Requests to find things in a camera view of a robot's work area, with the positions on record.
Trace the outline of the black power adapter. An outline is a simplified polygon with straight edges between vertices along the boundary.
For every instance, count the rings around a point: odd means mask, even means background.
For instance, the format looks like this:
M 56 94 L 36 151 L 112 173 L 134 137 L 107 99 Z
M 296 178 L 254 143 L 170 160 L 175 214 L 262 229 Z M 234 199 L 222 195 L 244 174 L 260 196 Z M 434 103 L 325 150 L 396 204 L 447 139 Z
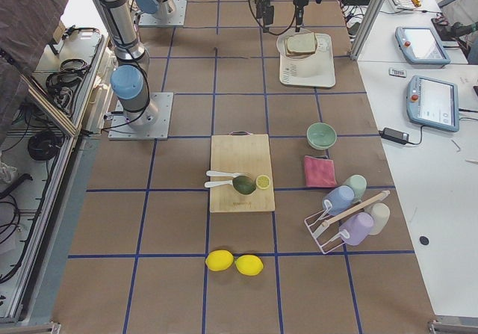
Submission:
M 379 131 L 379 135 L 382 139 L 389 140 L 395 143 L 407 144 L 409 142 L 409 134 L 398 131 L 396 129 L 390 129 L 385 127 Z

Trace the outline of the yellow lemon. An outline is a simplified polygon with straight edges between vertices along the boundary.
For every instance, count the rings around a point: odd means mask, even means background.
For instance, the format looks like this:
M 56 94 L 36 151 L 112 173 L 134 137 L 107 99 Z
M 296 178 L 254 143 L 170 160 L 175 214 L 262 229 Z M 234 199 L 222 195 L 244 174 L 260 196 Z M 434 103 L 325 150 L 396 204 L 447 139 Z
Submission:
M 238 257 L 235 261 L 235 266 L 245 276 L 257 276 L 264 269 L 262 260 L 258 256 L 251 254 Z
M 214 250 L 205 259 L 206 267 L 214 272 L 228 269 L 234 262 L 234 256 L 228 250 Z

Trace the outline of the pink cloth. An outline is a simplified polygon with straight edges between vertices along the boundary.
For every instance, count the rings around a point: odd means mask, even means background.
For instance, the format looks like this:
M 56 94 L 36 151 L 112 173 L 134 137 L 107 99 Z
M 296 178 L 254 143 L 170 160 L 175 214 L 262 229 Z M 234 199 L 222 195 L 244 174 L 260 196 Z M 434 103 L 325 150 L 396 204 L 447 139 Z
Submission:
M 306 155 L 304 172 L 305 184 L 309 188 L 333 188 L 337 185 L 333 160 Z

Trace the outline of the avocado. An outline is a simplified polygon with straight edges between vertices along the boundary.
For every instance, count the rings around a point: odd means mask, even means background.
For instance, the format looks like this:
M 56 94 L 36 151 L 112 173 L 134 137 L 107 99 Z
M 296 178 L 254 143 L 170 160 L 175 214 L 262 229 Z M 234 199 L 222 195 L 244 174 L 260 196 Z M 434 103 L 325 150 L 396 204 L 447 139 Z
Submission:
M 237 176 L 232 180 L 233 188 L 243 195 L 250 195 L 256 190 L 255 181 L 248 176 Z

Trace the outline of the yellow lemon left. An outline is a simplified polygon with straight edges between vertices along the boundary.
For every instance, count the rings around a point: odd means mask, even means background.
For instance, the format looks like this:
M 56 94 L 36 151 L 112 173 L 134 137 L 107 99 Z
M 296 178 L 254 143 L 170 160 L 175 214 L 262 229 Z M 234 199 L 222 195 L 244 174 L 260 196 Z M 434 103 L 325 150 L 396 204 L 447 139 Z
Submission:
M 234 256 L 228 250 L 214 250 L 205 259 L 206 267 L 214 272 L 228 269 L 234 262 Z

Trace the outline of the bread slice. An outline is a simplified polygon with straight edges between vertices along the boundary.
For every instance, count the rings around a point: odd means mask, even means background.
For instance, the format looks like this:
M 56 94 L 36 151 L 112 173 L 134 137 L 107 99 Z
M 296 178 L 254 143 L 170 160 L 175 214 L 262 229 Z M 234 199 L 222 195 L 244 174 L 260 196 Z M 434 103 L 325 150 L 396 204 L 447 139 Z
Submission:
M 304 58 L 308 58 L 312 55 L 315 55 L 316 52 L 305 52 L 305 53 L 300 53 L 300 52 L 288 52 L 286 51 L 285 52 L 285 56 L 287 58 L 291 58 L 291 59 L 304 59 Z
M 293 55 L 311 55 L 317 49 L 317 40 L 313 32 L 295 34 L 285 40 L 285 49 Z

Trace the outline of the wooden cutting board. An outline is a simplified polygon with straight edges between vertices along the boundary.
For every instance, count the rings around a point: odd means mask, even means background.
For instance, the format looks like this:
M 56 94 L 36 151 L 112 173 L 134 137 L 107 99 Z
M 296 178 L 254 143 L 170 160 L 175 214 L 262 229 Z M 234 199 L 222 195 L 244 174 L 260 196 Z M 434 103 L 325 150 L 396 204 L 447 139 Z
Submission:
M 273 177 L 269 137 L 266 134 L 228 134 L 211 137 L 210 169 L 227 173 L 244 173 L 251 179 Z M 239 194 L 231 185 L 210 190 L 210 212 L 246 213 L 275 210 L 274 190 L 256 189 L 250 195 Z

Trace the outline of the white plastic fork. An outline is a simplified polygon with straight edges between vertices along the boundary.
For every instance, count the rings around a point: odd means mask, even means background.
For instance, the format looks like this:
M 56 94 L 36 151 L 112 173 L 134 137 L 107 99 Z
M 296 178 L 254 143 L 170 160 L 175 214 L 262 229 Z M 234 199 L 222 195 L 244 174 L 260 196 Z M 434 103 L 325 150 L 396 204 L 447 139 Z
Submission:
M 233 180 L 222 180 L 222 181 L 209 181 L 204 184 L 205 188 L 215 188 L 222 185 L 233 185 Z

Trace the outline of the teach pendant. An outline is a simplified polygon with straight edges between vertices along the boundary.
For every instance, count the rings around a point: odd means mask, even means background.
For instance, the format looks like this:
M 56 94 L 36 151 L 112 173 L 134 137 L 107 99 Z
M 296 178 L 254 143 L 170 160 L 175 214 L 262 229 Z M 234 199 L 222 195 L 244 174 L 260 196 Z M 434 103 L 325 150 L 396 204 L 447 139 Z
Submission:
M 406 93 L 406 113 L 412 123 L 446 132 L 459 130 L 456 84 L 414 75 Z
M 445 66 L 450 56 L 434 29 L 427 27 L 397 27 L 395 38 L 404 58 L 414 65 Z

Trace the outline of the white plastic knife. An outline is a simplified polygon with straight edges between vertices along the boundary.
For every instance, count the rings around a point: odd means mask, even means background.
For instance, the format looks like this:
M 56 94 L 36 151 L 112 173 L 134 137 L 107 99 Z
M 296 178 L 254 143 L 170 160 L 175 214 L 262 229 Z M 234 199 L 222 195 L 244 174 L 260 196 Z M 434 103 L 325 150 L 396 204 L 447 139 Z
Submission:
M 223 171 L 216 171 L 216 170 L 207 170 L 206 171 L 206 176 L 208 177 L 231 177 L 231 178 L 236 178 L 239 176 L 245 176 L 245 173 L 229 173 L 229 172 L 223 172 Z

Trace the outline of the yellow lemon right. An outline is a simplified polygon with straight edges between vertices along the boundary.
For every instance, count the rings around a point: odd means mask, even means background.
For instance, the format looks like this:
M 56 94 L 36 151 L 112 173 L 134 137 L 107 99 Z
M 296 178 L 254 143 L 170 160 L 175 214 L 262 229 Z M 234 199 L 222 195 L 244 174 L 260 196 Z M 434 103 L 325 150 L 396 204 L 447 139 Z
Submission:
M 235 261 L 235 266 L 245 276 L 257 276 L 264 269 L 262 260 L 258 256 L 251 254 L 238 257 Z

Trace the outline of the teach pendant near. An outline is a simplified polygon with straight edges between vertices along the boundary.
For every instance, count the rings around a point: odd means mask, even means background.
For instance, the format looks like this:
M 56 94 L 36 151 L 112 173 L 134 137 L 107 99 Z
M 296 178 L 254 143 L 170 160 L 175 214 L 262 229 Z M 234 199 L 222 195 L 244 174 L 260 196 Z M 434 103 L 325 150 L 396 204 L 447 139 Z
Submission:
M 446 132 L 459 130 L 456 84 L 414 75 L 406 93 L 406 113 L 412 123 Z

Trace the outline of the blue cup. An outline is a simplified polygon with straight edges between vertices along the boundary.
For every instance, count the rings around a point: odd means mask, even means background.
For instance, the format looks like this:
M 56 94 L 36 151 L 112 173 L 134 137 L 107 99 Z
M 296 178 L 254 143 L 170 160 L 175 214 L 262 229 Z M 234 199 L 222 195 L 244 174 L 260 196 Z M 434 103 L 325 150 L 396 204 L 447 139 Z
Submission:
M 347 185 L 335 188 L 323 198 L 325 215 L 335 216 L 345 211 L 352 205 L 354 196 L 353 189 Z

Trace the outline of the purple cup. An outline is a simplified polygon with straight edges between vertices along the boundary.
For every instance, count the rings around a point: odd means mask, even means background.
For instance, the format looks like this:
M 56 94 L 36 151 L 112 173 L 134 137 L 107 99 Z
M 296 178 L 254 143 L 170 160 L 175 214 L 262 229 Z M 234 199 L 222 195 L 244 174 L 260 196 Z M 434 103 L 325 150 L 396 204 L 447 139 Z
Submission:
M 344 243 L 356 246 L 370 234 L 373 225 L 373 218 L 367 212 L 359 212 L 340 225 L 339 237 Z

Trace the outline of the green cup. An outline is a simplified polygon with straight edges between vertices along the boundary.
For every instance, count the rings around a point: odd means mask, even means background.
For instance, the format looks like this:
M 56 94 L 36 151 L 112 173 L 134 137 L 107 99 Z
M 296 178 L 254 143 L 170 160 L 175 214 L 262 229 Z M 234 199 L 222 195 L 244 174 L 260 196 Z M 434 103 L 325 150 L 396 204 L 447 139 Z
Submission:
M 360 202 L 367 189 L 367 180 L 365 177 L 359 174 L 354 174 L 348 177 L 343 185 L 350 187 L 353 190 L 354 197 L 353 202 Z

